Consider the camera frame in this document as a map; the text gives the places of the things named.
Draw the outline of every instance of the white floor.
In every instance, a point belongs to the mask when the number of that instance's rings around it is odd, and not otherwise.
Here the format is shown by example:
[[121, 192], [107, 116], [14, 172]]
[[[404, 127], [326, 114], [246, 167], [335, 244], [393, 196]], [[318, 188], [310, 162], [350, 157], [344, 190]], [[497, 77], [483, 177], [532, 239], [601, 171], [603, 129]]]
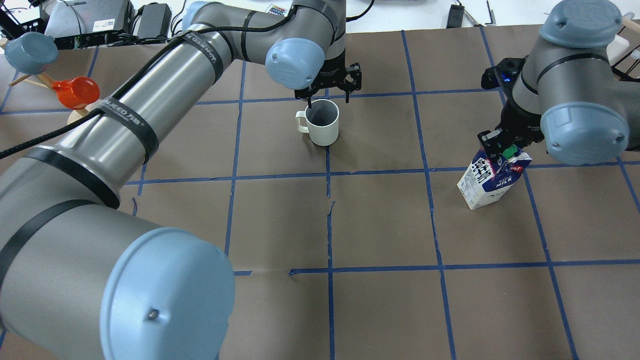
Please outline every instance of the white floor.
[[[48, 0], [48, 9], [57, 0]], [[186, 0], [187, 6], [196, 0]], [[217, 0], [227, 5], [238, 6], [258, 11], [266, 11], [271, 4], [288, 8], [291, 0]], [[370, 0], [346, 0], [349, 16], [362, 12]], [[149, 0], [132, 0], [136, 8]], [[183, 0], [164, 0], [175, 15], [182, 8]], [[467, 11], [478, 22], [490, 22], [487, 0], [461, 0]], [[496, 25], [542, 24], [547, 14], [559, 0], [489, 0], [495, 15]], [[612, 0], [620, 12], [633, 12], [635, 19], [640, 19], [639, 0]], [[26, 0], [6, 0], [10, 8], [28, 6]], [[446, 27], [449, 7], [456, 4], [455, 0], [377, 0], [371, 11], [361, 19], [350, 22], [347, 26], [349, 33], [371, 33], [378, 31], [397, 31], [414, 29], [440, 29]], [[463, 26], [471, 26], [465, 19]]]

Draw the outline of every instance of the blue cup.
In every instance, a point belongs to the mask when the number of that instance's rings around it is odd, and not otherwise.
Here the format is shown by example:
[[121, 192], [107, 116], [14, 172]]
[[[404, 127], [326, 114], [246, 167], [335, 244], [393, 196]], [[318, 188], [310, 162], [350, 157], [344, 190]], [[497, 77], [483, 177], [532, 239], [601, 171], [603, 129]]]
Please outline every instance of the blue cup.
[[52, 37], [29, 32], [10, 41], [4, 49], [4, 55], [19, 72], [38, 75], [58, 59], [58, 48]]

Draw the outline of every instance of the robotic arm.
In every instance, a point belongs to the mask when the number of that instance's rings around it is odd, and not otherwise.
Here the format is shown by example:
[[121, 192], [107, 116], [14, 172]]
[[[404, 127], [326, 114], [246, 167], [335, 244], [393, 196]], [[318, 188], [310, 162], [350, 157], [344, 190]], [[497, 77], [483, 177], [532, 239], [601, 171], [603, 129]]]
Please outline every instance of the robotic arm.
[[[214, 245], [115, 209], [118, 192], [234, 59], [307, 100], [360, 88], [345, 0], [290, 15], [198, 2], [189, 29], [53, 146], [0, 177], [0, 327], [60, 359], [214, 359], [234, 301]], [[352, 75], [354, 82], [346, 80]]]
[[640, 85], [616, 81], [606, 53], [621, 22], [607, 0], [561, 1], [528, 57], [485, 71], [483, 88], [501, 86], [508, 98], [496, 130], [478, 134], [489, 157], [545, 138], [547, 152], [569, 165], [640, 149]]

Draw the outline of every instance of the white cup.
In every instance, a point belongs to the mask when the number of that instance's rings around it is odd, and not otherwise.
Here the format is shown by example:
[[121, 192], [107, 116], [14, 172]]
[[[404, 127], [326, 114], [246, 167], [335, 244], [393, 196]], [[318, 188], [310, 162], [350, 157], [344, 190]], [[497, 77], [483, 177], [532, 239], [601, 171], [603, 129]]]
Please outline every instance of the white cup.
[[[296, 113], [298, 131], [309, 134], [311, 141], [319, 146], [329, 146], [338, 139], [338, 118], [340, 110], [331, 100], [318, 99], [311, 102], [304, 111]], [[300, 120], [305, 119], [307, 126], [302, 126]]]

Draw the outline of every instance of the milk carton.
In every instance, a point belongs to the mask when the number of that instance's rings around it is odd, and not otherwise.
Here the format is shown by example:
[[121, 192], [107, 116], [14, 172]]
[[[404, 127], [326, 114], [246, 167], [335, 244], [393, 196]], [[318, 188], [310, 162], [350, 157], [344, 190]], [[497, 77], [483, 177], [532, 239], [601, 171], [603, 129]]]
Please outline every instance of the milk carton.
[[458, 182], [458, 188], [469, 208], [475, 210], [500, 200], [530, 163], [531, 157], [515, 145], [496, 160], [489, 159], [480, 149]]

